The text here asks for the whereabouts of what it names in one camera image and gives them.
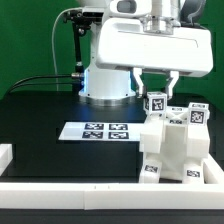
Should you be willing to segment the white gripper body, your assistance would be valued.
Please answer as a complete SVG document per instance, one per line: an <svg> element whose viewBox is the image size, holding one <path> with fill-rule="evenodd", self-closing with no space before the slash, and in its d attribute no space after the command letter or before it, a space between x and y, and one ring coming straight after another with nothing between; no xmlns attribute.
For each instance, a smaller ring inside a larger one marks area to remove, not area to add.
<svg viewBox="0 0 224 224"><path fill-rule="evenodd" d="M172 35L146 33L138 19L110 18L98 36L100 68L141 68L145 72L179 71L202 77L213 68L209 30L174 28Z"/></svg>

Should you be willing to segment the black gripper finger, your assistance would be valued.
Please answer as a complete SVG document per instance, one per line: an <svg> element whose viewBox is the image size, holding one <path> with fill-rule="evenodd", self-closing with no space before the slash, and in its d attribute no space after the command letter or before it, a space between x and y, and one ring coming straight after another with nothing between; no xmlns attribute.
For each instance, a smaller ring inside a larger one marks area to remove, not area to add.
<svg viewBox="0 0 224 224"><path fill-rule="evenodd" d="M136 93L138 98L142 98L145 94L145 87L143 81L141 79L142 69L134 68L133 69L133 77L136 82Z"/></svg>
<svg viewBox="0 0 224 224"><path fill-rule="evenodd" d="M178 79L179 79L178 71L169 71L166 73L165 93L167 95L168 100L170 100L173 97L173 88L175 87Z"/></svg>

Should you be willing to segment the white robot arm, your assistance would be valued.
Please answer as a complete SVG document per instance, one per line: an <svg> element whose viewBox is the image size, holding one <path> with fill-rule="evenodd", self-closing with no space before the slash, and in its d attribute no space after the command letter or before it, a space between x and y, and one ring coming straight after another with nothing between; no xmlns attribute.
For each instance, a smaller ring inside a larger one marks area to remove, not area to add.
<svg viewBox="0 0 224 224"><path fill-rule="evenodd" d="M167 74L171 93L180 76L203 77L213 67L211 34L200 27L206 0L78 0L102 13L96 65Z"/></svg>

